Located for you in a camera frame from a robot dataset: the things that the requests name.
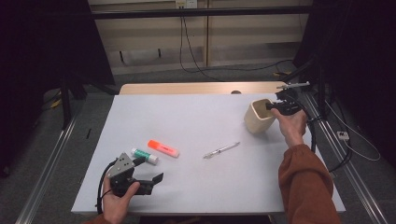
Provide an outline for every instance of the white table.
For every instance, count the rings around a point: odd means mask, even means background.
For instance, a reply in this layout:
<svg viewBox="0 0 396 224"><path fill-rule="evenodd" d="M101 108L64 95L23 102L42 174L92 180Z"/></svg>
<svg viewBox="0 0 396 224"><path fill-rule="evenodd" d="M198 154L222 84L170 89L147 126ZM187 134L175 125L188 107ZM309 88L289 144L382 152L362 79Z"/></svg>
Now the white table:
<svg viewBox="0 0 396 224"><path fill-rule="evenodd" d="M138 147L160 158L141 164L134 177L164 173L150 196L134 196L130 211L139 216L262 215L283 212L277 169L287 149L277 120L253 135L243 121L251 101L265 94L143 94L115 97L72 212L96 212L96 193L105 167L121 152ZM147 147L150 139L179 150L177 159ZM305 142L310 145L307 130ZM210 160L203 156L233 142L241 145ZM333 201L345 211L338 191Z"/></svg>

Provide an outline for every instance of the sleeve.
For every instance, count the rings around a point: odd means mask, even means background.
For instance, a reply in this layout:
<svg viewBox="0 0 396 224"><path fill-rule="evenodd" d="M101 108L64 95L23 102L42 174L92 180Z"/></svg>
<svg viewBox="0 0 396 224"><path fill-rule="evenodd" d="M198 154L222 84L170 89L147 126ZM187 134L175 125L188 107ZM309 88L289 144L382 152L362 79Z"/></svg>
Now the sleeve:
<svg viewBox="0 0 396 224"><path fill-rule="evenodd" d="M289 148L278 174L289 224L341 223L332 202L332 178L307 145Z"/></svg>
<svg viewBox="0 0 396 224"><path fill-rule="evenodd" d="M103 214L101 214L97 216L95 219L83 222L82 224L110 224L110 223L106 221Z"/></svg>

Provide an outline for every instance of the silver pen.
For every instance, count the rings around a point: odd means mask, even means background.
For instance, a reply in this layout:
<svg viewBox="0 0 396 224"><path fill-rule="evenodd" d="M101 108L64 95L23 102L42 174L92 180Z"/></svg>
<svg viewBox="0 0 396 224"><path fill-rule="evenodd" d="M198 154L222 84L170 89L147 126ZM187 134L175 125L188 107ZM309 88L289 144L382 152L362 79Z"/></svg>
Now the silver pen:
<svg viewBox="0 0 396 224"><path fill-rule="evenodd" d="M223 151L226 151L226 150L228 150L228 149L230 149L230 148L239 146L239 144L240 144L240 142L236 142L236 143L234 143L234 144L232 144L232 145L229 145L229 146L227 146L227 147L221 147L221 148L219 148L219 149L217 149L217 150L214 150L214 151L212 151L212 152L209 152L209 153L207 153L207 154L204 155L204 159L210 159L210 158L212 158L213 156L218 155L218 154L220 154L220 153L223 152Z"/></svg>

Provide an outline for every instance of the hand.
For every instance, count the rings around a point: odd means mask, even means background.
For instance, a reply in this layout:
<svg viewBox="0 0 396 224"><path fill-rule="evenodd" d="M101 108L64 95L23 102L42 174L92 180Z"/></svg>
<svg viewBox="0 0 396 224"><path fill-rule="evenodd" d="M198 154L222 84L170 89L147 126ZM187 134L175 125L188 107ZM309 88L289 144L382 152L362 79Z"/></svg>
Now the hand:
<svg viewBox="0 0 396 224"><path fill-rule="evenodd" d="M126 191L122 198L116 196L111 191L110 179L106 176L103 183L103 193L105 194L110 190L109 193L103 197L103 207L104 207L104 218L106 221L112 224L121 223L128 212L129 201L136 194L140 187L139 182L134 182Z"/></svg>
<svg viewBox="0 0 396 224"><path fill-rule="evenodd" d="M273 108L271 112L279 120L279 128L285 136L286 144L289 147L297 146L304 143L303 135L306 127L306 114L303 110L290 116L283 116Z"/></svg>

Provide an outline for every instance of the orange highlighter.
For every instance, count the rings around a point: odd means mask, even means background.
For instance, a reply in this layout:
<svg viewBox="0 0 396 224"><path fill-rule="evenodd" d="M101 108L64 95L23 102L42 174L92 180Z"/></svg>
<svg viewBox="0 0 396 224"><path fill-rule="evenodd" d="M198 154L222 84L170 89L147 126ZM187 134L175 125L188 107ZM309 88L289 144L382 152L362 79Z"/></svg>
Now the orange highlighter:
<svg viewBox="0 0 396 224"><path fill-rule="evenodd" d="M148 141L148 146L151 148L154 148L155 150L161 151L169 156L178 157L178 151L172 147L166 146L162 143L159 143L157 141L154 140L149 140Z"/></svg>

